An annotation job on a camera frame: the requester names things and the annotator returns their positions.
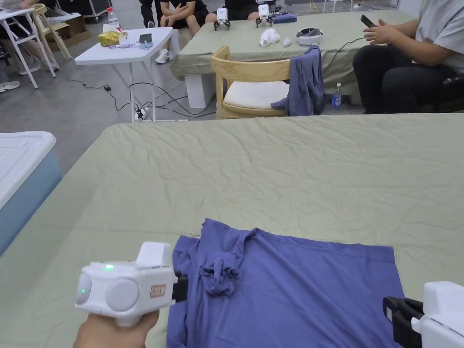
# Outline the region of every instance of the person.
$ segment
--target person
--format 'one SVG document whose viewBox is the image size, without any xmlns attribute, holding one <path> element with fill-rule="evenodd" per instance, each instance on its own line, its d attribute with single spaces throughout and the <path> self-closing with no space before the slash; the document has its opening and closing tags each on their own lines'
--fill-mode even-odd
<svg viewBox="0 0 464 348">
<path fill-rule="evenodd" d="M 143 17 L 143 25 L 145 28 L 150 28 L 149 23 L 155 23 L 155 19 L 153 18 L 153 10 L 151 6 L 153 4 L 153 0 L 139 0 L 141 3 L 140 10 L 142 12 Z M 156 10 L 156 17 L 158 19 L 158 27 L 161 26 L 161 16 L 163 15 L 161 12 L 161 1 L 155 0 L 155 10 Z"/>
<path fill-rule="evenodd" d="M 120 328 L 113 318 L 89 314 L 81 325 L 73 348 L 144 348 L 148 332 L 160 312 L 148 313 L 132 328 Z"/>
<path fill-rule="evenodd" d="M 175 7 L 175 10 L 169 8 L 169 2 Z M 161 17 L 161 26 L 171 26 L 174 29 L 181 29 L 188 27 L 190 34 L 195 36 L 205 23 L 208 9 L 202 0 L 185 1 L 185 0 L 161 0 L 161 10 L 163 16 Z M 164 64 L 169 60 L 174 59 L 174 54 L 170 51 L 169 39 L 163 46 L 159 57 L 156 59 L 158 64 Z"/>
<path fill-rule="evenodd" d="M 256 20 L 259 18 L 258 4 L 255 0 L 225 0 L 224 5 L 229 20 Z M 214 23 L 217 20 L 217 11 L 206 17 L 206 23 Z"/>
<path fill-rule="evenodd" d="M 418 20 L 365 29 L 370 45 L 353 59 L 365 113 L 419 112 L 446 78 L 464 72 L 463 28 L 462 0 L 424 0 Z"/>
<path fill-rule="evenodd" d="M 4 9 L 11 9 L 11 10 L 19 10 L 19 9 L 27 9 L 34 4 L 38 3 L 39 0 L 0 0 L 0 7 Z M 28 31 L 32 32 L 32 28 L 27 21 L 27 18 L 25 16 L 17 16 L 15 19 Z M 12 24 L 10 25 L 10 29 L 13 33 L 16 34 L 20 39 L 23 39 L 27 36 L 27 34 L 22 30 L 17 24 Z M 18 56 L 16 55 L 16 50 L 13 46 L 13 44 L 10 41 L 10 38 L 8 36 L 8 33 L 6 32 L 5 28 L 0 26 L 0 40 L 2 40 L 2 43 L 5 45 L 5 47 L 8 49 L 10 52 L 10 55 L 12 56 L 13 60 L 16 62 L 16 65 L 19 68 L 19 74 L 20 75 L 27 75 L 27 72 L 24 70 L 24 67 L 19 60 Z M 39 44 L 35 40 L 29 40 L 27 42 L 24 42 L 22 44 L 24 48 L 38 60 L 38 63 L 30 68 L 29 70 L 31 72 L 36 72 L 41 69 L 41 66 L 43 65 L 44 67 L 47 67 L 47 63 L 45 59 L 43 58 L 42 51 L 40 49 Z M 49 52 L 46 52 L 50 62 L 52 63 L 52 68 L 54 70 L 58 70 L 58 64 L 55 61 L 55 58 L 53 55 Z"/>
<path fill-rule="evenodd" d="M 7 90 L 14 90 L 19 87 L 19 81 L 11 81 L 5 73 L 2 65 L 0 65 L 0 93 Z"/>
</svg>

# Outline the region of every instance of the yellow bag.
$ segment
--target yellow bag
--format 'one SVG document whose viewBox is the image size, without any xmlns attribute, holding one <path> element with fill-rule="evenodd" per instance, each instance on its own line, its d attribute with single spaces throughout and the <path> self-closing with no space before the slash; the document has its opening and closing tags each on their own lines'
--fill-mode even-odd
<svg viewBox="0 0 464 348">
<path fill-rule="evenodd" d="M 103 47 L 119 44 L 119 32 L 104 32 L 98 36 L 98 41 Z"/>
</svg>

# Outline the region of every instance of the hand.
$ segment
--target hand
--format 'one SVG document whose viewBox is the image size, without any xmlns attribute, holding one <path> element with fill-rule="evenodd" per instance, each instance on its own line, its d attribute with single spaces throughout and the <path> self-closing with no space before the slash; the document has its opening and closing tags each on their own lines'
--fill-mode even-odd
<svg viewBox="0 0 464 348">
<path fill-rule="evenodd" d="M 32 6 L 32 4 L 28 0 L 24 0 L 21 2 L 21 10 L 26 10 Z"/>
<path fill-rule="evenodd" d="M 378 26 L 389 26 L 390 24 L 385 22 L 383 19 L 379 19 L 379 25 Z"/>
<path fill-rule="evenodd" d="M 173 26 L 175 21 L 176 21 L 176 19 L 175 19 L 174 16 L 168 16 L 166 18 L 166 23 L 167 23 L 166 26 Z"/>
<path fill-rule="evenodd" d="M 73 348 L 145 348 L 147 334 L 159 316 L 159 311 L 148 313 L 133 328 L 120 328 L 113 318 L 89 314 Z"/>
<path fill-rule="evenodd" d="M 177 5 L 177 7 L 174 10 L 174 13 L 181 13 L 183 10 L 185 10 L 188 6 L 182 6 L 182 4 Z"/>
<path fill-rule="evenodd" d="M 381 24 L 374 28 L 366 28 L 363 32 L 366 33 L 364 34 L 366 40 L 371 41 L 371 45 L 390 44 L 393 38 L 400 33 L 398 30 L 386 23 L 385 25 Z"/>
</svg>

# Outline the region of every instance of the white sneaker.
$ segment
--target white sneaker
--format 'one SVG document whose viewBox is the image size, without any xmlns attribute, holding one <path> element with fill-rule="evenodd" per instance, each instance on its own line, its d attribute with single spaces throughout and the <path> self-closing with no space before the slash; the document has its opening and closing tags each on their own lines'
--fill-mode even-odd
<svg viewBox="0 0 464 348">
<path fill-rule="evenodd" d="M 36 72 L 41 69 L 40 63 L 35 64 L 32 68 L 29 68 L 31 72 Z M 18 74 L 21 76 L 27 75 L 27 71 L 23 68 L 23 70 L 18 71 Z"/>
<path fill-rule="evenodd" d="M 168 60 L 173 60 L 173 59 L 174 59 L 174 54 L 170 50 L 167 50 L 165 48 L 161 51 L 160 56 L 156 59 L 156 62 L 158 64 L 164 64 Z"/>
<path fill-rule="evenodd" d="M 42 65 L 42 67 L 43 67 L 45 70 L 48 70 L 48 64 L 47 64 L 46 61 L 40 60 L 40 65 Z M 58 71 L 58 70 L 59 70 L 58 64 L 53 63 L 53 62 L 50 62 L 50 65 L 52 66 L 53 71 Z"/>
<path fill-rule="evenodd" d="M 19 87 L 19 81 L 8 81 L 0 84 L 0 93 L 6 92 L 7 90 L 14 90 Z"/>
</svg>

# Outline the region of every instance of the man in gray shirt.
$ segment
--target man in gray shirt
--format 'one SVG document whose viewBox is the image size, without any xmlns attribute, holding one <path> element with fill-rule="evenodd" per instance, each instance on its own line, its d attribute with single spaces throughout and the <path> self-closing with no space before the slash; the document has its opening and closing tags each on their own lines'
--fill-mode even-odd
<svg viewBox="0 0 464 348">
<path fill-rule="evenodd" d="M 464 1 L 424 0 L 419 18 L 364 30 L 353 59 L 366 114 L 413 113 L 447 77 L 464 72 Z"/>
</svg>

